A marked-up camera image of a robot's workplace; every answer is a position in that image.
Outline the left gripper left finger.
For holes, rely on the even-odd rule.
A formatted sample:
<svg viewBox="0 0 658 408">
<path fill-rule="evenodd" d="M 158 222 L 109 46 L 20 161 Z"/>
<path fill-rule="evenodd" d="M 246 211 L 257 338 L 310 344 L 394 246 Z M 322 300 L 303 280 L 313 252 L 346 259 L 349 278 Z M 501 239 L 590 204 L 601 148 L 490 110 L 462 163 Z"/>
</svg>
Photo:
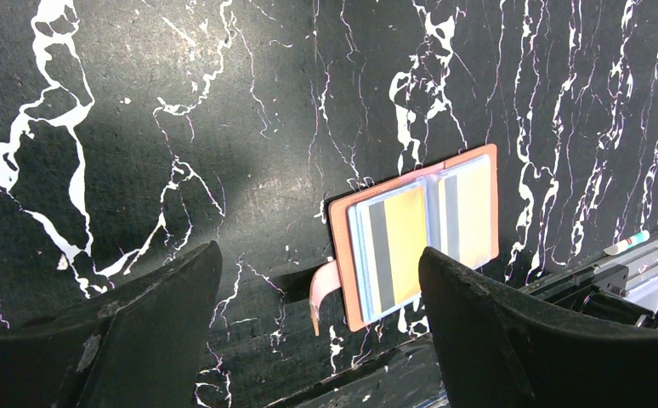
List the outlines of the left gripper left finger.
<svg viewBox="0 0 658 408">
<path fill-rule="evenodd" d="M 0 407 L 186 407 L 223 257 L 214 241 L 91 300 L 0 329 Z"/>
</svg>

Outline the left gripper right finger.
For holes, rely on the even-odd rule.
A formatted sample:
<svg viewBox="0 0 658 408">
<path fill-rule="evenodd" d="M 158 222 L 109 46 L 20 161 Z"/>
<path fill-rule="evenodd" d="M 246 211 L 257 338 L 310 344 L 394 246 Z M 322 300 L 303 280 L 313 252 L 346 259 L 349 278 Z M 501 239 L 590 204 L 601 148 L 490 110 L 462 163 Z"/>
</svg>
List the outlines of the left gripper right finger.
<svg viewBox="0 0 658 408">
<path fill-rule="evenodd" d="M 658 328 L 566 309 L 427 248 L 423 302 L 453 407 L 658 407 Z"/>
</svg>

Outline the green white marker pen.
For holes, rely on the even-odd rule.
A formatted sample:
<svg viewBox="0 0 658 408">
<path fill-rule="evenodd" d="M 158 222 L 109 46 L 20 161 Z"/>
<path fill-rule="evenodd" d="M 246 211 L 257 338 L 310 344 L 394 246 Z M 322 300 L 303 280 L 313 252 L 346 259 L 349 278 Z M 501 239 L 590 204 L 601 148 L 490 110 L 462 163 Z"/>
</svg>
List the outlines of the green white marker pen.
<svg viewBox="0 0 658 408">
<path fill-rule="evenodd" d="M 635 235 L 632 235 L 624 240 L 618 241 L 616 244 L 604 249 L 604 253 L 608 256 L 619 255 L 630 248 L 646 242 L 650 238 L 648 230 L 642 230 Z"/>
</svg>

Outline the gold credit card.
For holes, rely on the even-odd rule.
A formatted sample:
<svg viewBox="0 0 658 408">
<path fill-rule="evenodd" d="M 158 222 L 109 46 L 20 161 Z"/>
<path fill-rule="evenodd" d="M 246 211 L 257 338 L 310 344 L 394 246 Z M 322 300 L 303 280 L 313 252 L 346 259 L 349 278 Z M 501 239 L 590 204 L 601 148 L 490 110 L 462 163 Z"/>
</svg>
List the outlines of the gold credit card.
<svg viewBox="0 0 658 408">
<path fill-rule="evenodd" d="M 476 159 L 437 183 L 440 250 L 472 269 L 491 257 L 490 181 L 489 162 Z"/>
</svg>

